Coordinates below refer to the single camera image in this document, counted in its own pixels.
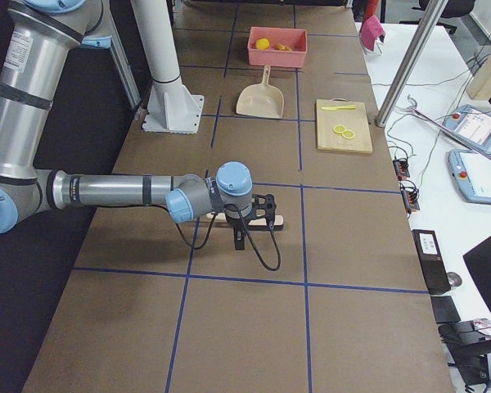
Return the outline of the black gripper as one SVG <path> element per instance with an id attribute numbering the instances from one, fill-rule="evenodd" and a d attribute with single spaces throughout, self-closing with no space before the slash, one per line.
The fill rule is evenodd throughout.
<path id="1" fill-rule="evenodd" d="M 245 249 L 245 229 L 276 229 L 277 205 L 273 194 L 234 198 L 223 205 L 226 221 L 233 228 L 236 251 Z"/>

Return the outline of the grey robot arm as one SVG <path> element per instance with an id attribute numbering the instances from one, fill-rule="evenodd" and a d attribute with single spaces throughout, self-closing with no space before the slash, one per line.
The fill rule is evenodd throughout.
<path id="1" fill-rule="evenodd" d="M 6 22 L 5 3 L 1 5 L 0 21 L 0 56 L 5 56 L 5 33 L 10 33 L 11 23 Z M 144 55 L 139 38 L 136 38 L 136 22 L 129 15 L 128 1 L 115 1 L 115 20 L 120 23 L 124 44 L 127 44 L 129 57 L 134 61 L 138 88 L 142 89 L 150 82 L 149 71 L 144 65 Z M 223 69 L 210 68 L 217 62 L 203 65 L 201 68 L 188 64 L 181 67 L 186 71 L 187 85 L 201 88 L 200 93 L 208 93 L 210 98 L 207 114 L 216 114 L 217 96 L 231 88 L 232 76 L 246 76 L 245 69 L 228 71 L 224 83 Z M 130 115 L 127 99 L 123 98 L 121 82 L 115 75 L 114 61 L 105 51 L 88 52 L 85 49 L 74 49 L 66 62 L 63 82 L 56 91 L 56 109 L 49 115 L 46 131 L 42 136 L 40 147 L 35 155 L 35 166 L 42 169 L 63 169 L 73 174 L 108 174 L 113 169 L 124 139 Z M 140 132 L 140 145 L 122 149 L 122 164 L 132 164 L 136 171 L 155 171 L 156 173 L 172 170 L 175 174 L 187 172 L 198 173 L 206 169 L 209 162 L 220 164 L 223 157 L 237 159 L 252 165 L 254 178 L 257 180 L 274 179 L 274 142 L 267 143 L 261 132 L 250 126 L 244 142 L 235 137 L 226 142 L 230 150 L 219 153 L 201 153 L 201 140 L 198 137 L 180 135 L 162 135 L 168 142 L 160 142 L 160 135 Z M 136 213 L 143 213 L 140 226 L 122 229 L 122 224 L 115 225 L 110 234 L 107 229 L 100 234 L 107 237 L 104 246 L 92 242 L 93 249 L 99 246 L 104 251 L 118 249 L 129 251 L 146 251 L 152 255 L 164 254 L 166 251 L 183 251 L 187 246 L 180 245 L 180 236 L 173 234 L 176 229 L 170 219 L 163 214 L 154 214 L 157 209 L 101 210 L 110 213 L 108 218 L 118 216 L 137 218 Z M 88 231 L 94 208 L 69 208 L 61 213 L 41 213 L 27 219 L 23 224 L 10 232 L 0 235 L 0 264 L 6 260 L 71 260 L 76 258 Z"/>

